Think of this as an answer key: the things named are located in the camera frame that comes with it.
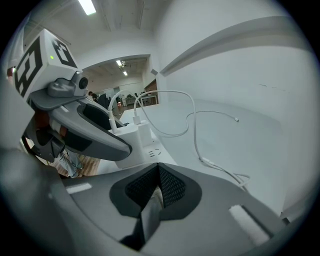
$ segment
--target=black mesh pad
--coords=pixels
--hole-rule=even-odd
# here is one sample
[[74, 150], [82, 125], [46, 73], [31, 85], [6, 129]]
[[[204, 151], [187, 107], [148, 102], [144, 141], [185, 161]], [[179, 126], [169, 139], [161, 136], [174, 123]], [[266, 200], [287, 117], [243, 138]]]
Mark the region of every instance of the black mesh pad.
[[164, 168], [159, 167], [160, 175], [160, 189], [163, 197], [163, 206], [166, 208], [184, 197], [186, 193], [185, 183], [166, 171]]
[[154, 163], [119, 180], [113, 184], [109, 195], [120, 214], [138, 218], [157, 186], [163, 197], [161, 221], [185, 218], [201, 200], [198, 183], [163, 163]]

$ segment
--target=white sticker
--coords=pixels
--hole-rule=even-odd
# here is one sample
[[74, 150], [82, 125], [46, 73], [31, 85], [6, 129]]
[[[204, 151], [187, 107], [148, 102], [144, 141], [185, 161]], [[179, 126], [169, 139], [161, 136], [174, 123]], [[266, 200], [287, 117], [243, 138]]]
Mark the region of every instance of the white sticker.
[[61, 109], [62, 109], [64, 112], [69, 112], [69, 110], [66, 109], [64, 106], [61, 106]]
[[89, 183], [83, 183], [75, 186], [68, 186], [65, 189], [69, 194], [74, 194], [81, 191], [89, 190], [91, 188], [92, 186]]

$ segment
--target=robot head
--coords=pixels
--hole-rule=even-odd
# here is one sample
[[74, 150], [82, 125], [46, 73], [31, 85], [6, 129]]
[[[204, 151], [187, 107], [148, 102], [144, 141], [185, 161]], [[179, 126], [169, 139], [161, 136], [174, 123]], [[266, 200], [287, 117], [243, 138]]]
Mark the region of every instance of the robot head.
[[[31, 93], [50, 85], [54, 86], [57, 78], [70, 81], [75, 74], [81, 73], [82, 70], [78, 68], [68, 47], [43, 29], [25, 51], [16, 67], [13, 79], [15, 88], [26, 101]], [[81, 76], [73, 80], [77, 83], [73, 84], [73, 89], [68, 89], [68, 93], [53, 93], [52, 96], [84, 96], [87, 92], [88, 79]], [[66, 91], [66, 88], [60, 88], [58, 91]]]

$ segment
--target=ceiling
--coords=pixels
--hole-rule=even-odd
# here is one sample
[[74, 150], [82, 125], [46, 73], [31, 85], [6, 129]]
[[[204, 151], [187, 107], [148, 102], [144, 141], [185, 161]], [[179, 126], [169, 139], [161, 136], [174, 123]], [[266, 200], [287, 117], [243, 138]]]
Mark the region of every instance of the ceiling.
[[146, 65], [146, 57], [137, 58], [122, 58], [121, 61], [125, 62], [124, 67], [120, 67], [115, 60], [100, 63], [95, 66], [85, 68], [83, 73], [88, 77], [111, 77], [111, 76], [123, 76], [123, 71], [126, 71], [128, 75], [141, 74], [144, 66]]
[[92, 0], [96, 13], [86, 15], [78, 0], [43, 0], [31, 13], [24, 30], [28, 45], [47, 29], [69, 47], [85, 35], [136, 29], [152, 31], [166, 0]]

